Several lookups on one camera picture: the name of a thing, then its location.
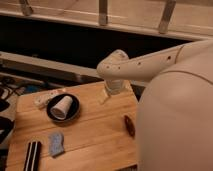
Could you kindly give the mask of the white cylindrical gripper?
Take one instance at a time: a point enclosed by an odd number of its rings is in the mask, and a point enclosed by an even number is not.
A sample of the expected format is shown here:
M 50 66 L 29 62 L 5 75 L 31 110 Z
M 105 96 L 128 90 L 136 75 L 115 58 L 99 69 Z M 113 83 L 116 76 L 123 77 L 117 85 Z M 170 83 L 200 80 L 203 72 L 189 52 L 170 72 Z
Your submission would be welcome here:
M 121 93 L 125 89 L 125 84 L 123 80 L 106 80 L 105 90 L 100 93 L 99 103 L 104 104 L 110 95 L 116 95 Z

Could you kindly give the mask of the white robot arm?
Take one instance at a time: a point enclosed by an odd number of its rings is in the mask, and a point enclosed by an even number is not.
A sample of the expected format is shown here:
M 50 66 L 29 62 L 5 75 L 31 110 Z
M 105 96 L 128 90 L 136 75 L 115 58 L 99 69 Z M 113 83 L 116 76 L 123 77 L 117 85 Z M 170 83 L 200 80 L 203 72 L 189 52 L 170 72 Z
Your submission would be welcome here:
M 116 50 L 97 72 L 106 90 L 147 83 L 138 103 L 138 171 L 213 171 L 213 39 L 129 58 Z

